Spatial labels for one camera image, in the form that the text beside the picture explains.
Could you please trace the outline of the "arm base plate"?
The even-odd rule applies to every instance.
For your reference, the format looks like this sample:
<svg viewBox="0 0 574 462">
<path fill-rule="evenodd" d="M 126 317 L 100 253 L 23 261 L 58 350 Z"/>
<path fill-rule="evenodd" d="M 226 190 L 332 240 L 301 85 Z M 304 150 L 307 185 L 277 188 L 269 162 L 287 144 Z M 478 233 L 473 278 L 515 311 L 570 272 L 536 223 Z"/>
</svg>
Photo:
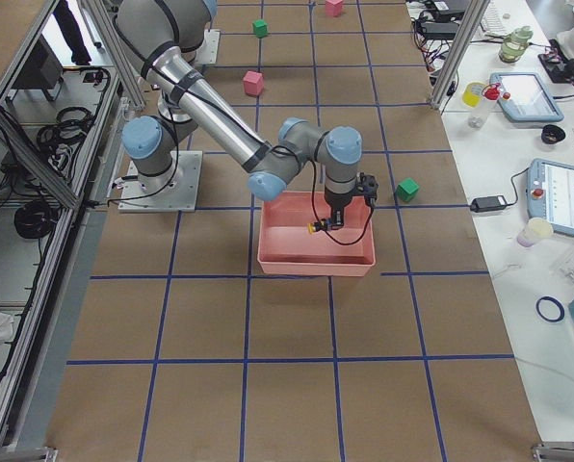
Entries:
<svg viewBox="0 0 574 462">
<path fill-rule="evenodd" d="M 207 29 L 204 31 L 204 40 L 195 51 L 192 64 L 195 66 L 214 65 L 217 63 L 221 31 L 219 29 Z"/>
<path fill-rule="evenodd" d="M 127 175 L 134 179 L 123 185 L 117 202 L 121 213 L 192 213 L 196 210 L 203 154 L 172 150 L 170 155 L 170 169 L 156 177 L 144 176 L 133 161 L 129 162 Z"/>
</svg>

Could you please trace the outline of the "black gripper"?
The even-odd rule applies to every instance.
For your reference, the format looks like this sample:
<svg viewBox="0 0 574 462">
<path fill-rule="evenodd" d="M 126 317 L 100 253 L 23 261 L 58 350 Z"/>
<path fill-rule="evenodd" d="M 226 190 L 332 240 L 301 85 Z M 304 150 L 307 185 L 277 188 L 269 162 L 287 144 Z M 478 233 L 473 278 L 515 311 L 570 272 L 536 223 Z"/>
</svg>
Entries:
<svg viewBox="0 0 574 462">
<path fill-rule="evenodd" d="M 345 225 L 345 209 L 351 204 L 354 192 L 324 191 L 324 199 L 330 208 L 326 219 L 328 227 L 343 227 Z"/>
</svg>

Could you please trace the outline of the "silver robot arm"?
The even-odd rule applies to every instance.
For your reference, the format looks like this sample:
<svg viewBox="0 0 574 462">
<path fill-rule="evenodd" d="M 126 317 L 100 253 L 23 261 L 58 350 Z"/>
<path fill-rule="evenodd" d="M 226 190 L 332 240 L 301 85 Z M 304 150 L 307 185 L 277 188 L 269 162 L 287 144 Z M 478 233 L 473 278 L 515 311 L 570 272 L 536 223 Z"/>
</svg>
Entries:
<svg viewBox="0 0 574 462">
<path fill-rule="evenodd" d="M 363 197 L 368 206 L 375 201 L 367 177 L 358 169 L 359 132 L 350 126 L 325 131 L 290 117 L 276 144 L 262 140 L 185 57 L 203 43 L 205 27 L 216 13 L 214 1 L 124 1 L 113 23 L 129 63 L 162 90 L 168 104 L 190 116 L 240 164 L 258 199 L 276 199 L 305 163 L 324 166 L 324 199 L 330 216 L 315 227 L 341 228 L 354 197 Z"/>
</svg>

